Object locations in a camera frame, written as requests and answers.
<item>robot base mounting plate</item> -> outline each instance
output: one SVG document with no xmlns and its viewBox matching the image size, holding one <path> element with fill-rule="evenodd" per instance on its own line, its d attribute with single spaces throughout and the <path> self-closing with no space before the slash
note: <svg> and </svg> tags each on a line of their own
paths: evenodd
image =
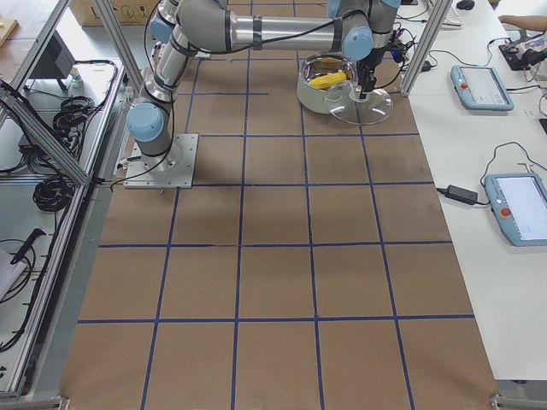
<svg viewBox="0 0 547 410">
<path fill-rule="evenodd" d="M 167 171 L 152 170 L 145 173 L 147 168 L 142 161 L 129 163 L 126 178 L 123 185 L 127 189 L 163 189 L 163 188 L 191 188 L 194 179 L 194 166 L 196 164 L 197 134 L 177 134 L 173 140 L 182 152 L 179 161 Z M 135 144 L 132 156 L 139 156 L 140 149 Z"/>
</svg>

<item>white table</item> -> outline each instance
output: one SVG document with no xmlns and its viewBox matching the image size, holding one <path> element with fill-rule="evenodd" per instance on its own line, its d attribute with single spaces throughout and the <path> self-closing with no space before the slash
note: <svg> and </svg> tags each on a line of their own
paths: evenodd
<svg viewBox="0 0 547 410">
<path fill-rule="evenodd" d="M 496 7 L 496 15 L 547 15 L 547 3 L 538 0 L 503 0 Z"/>
<path fill-rule="evenodd" d="M 401 15 L 414 10 L 403 8 Z M 433 48 L 485 64 L 487 43 L 505 37 L 505 31 L 486 0 L 476 0 L 475 8 L 460 16 L 464 28 L 440 32 Z M 403 26 L 420 30 L 419 23 Z M 490 66 L 506 87 L 531 84 L 509 70 L 496 44 L 491 51 Z M 538 123 L 540 90 L 512 94 L 515 109 L 509 113 L 474 114 L 462 107 L 450 81 L 450 68 L 459 63 L 446 54 L 433 56 L 438 67 L 419 76 L 409 99 L 437 187 L 475 190 L 484 201 L 480 176 L 494 148 L 508 141 L 520 142 L 535 161 L 547 165 L 547 135 Z M 526 169 L 517 163 L 525 161 L 517 147 L 504 147 L 489 173 L 522 173 Z M 538 173 L 547 181 L 547 173 Z M 441 203 L 494 377 L 547 379 L 547 247 L 509 245 L 490 208 L 446 198 Z"/>
</svg>

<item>tablet screen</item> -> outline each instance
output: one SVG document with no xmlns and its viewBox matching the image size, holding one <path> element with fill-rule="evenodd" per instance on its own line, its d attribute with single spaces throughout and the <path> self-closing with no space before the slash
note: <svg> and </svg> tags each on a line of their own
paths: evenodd
<svg viewBox="0 0 547 410">
<path fill-rule="evenodd" d="M 491 70 L 462 67 L 462 74 L 469 85 L 471 97 L 477 104 L 506 105 L 508 103 Z"/>
<path fill-rule="evenodd" d="M 547 201 L 532 177 L 497 178 L 521 239 L 547 238 Z"/>
</svg>

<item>computer mouse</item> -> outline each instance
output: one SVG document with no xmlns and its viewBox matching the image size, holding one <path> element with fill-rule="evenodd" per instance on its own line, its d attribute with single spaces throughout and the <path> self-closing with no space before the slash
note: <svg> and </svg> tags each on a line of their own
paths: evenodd
<svg viewBox="0 0 547 410">
<path fill-rule="evenodd" d="M 461 0 L 456 3 L 456 8 L 459 10 L 471 10 L 473 7 L 475 7 L 474 0 Z"/>
</svg>

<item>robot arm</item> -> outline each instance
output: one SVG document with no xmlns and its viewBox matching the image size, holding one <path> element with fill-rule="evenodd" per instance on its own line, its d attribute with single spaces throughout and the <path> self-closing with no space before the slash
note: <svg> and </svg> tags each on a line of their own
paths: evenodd
<svg viewBox="0 0 547 410">
<path fill-rule="evenodd" d="M 227 0 L 163 0 L 150 29 L 167 43 L 155 72 L 145 81 L 140 103 L 127 116 L 143 161 L 151 171 L 161 173 L 179 160 L 179 149 L 167 131 L 168 116 L 186 66 L 199 50 L 212 54 L 249 48 L 342 51 L 358 62 L 362 93 L 370 92 L 400 3 L 329 0 L 328 18 L 318 19 L 240 16 L 227 8 Z"/>
<path fill-rule="evenodd" d="M 154 78 L 146 81 L 146 90 L 154 99 L 168 103 L 188 58 L 197 50 L 213 54 L 245 48 L 342 51 L 366 67 L 364 72 L 370 76 L 382 61 L 399 5 L 400 0 L 332 0 L 329 18 L 317 19 L 240 16 L 227 9 L 226 0 L 164 0 L 158 8 L 160 20 L 152 21 L 156 26 L 152 31 L 167 39 L 169 25 L 177 24 Z"/>
</svg>

